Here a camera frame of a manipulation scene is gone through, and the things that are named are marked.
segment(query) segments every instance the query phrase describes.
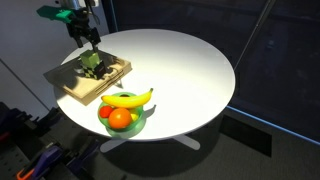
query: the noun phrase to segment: banana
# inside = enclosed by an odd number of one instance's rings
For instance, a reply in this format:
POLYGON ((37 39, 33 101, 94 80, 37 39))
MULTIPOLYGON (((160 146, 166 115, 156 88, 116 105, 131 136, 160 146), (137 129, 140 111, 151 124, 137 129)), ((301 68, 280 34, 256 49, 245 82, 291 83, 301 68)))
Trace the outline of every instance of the banana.
POLYGON ((136 108, 139 106, 143 106, 151 99, 153 88, 151 88, 148 92, 131 97, 119 97, 112 95, 104 95, 101 96, 101 100, 114 107, 122 107, 122 108, 136 108))

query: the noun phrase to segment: white round table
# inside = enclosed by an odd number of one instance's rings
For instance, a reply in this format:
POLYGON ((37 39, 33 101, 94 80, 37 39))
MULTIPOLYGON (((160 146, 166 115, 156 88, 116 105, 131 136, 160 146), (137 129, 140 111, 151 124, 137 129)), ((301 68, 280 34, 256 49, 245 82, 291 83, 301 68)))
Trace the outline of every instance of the white round table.
MULTIPOLYGON (((111 146, 127 140, 174 138, 199 149, 200 145, 184 134, 209 123, 229 103, 235 89, 235 75, 228 59, 199 38, 168 30, 122 31, 103 36, 101 41, 98 47, 101 51, 132 64, 132 71, 121 80, 123 89, 112 86, 103 95, 142 94, 154 89, 151 100, 144 106, 151 113, 143 129, 134 135, 117 136, 118 140, 111 146)), ((75 50, 63 63, 87 49, 91 49, 90 43, 75 50)), ((84 106, 57 88, 55 95, 58 105, 71 120, 92 132, 112 137, 97 117, 100 97, 84 106)))

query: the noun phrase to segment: fruit bowl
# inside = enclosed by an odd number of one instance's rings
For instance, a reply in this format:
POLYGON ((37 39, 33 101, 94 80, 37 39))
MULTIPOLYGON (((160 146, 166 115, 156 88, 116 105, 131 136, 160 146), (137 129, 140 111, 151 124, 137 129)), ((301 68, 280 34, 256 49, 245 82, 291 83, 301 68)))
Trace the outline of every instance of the fruit bowl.
MULTIPOLYGON (((119 93, 116 93, 116 94, 113 94, 113 96, 123 96, 123 95, 128 95, 128 96, 136 96, 135 94, 133 93, 130 93, 130 92, 119 92, 119 93)), ((99 109, 98 109, 98 118, 100 120, 100 122, 106 127, 106 129, 109 129, 109 130, 112 130, 112 131, 115 131, 115 132, 126 132, 126 131, 129 131, 131 129, 133 129, 142 119, 142 114, 143 114, 143 106, 139 106, 136 108, 137 112, 138 112, 138 119, 135 120, 134 122, 131 122, 130 125, 128 125, 127 127, 125 128, 121 128, 121 129, 114 129, 114 128, 111 128, 109 123, 108 123, 108 118, 102 118, 99 114, 99 110, 101 107, 103 106, 107 106, 108 104, 102 102, 99 106, 99 109)))

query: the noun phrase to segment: dark background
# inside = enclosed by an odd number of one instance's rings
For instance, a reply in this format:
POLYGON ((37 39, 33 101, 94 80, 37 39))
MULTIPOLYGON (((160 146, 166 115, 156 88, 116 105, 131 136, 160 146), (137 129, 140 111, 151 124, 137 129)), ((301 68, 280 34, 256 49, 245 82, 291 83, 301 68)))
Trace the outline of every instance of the dark background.
POLYGON ((110 33, 184 32, 218 48, 235 69, 230 106, 320 142, 317 0, 104 0, 110 33))

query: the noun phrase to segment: wooden tray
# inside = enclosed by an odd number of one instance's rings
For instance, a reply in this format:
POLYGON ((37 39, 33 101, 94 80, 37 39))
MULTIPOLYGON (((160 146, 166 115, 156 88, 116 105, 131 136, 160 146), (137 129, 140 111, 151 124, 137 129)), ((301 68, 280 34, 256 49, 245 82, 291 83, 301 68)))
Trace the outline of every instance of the wooden tray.
POLYGON ((80 57, 44 73, 44 76, 52 85, 64 90, 82 104, 88 105, 132 70, 131 63, 127 60, 103 51, 98 51, 98 54, 107 67, 107 73, 100 80, 84 77, 84 74, 74 70, 80 67, 80 57))

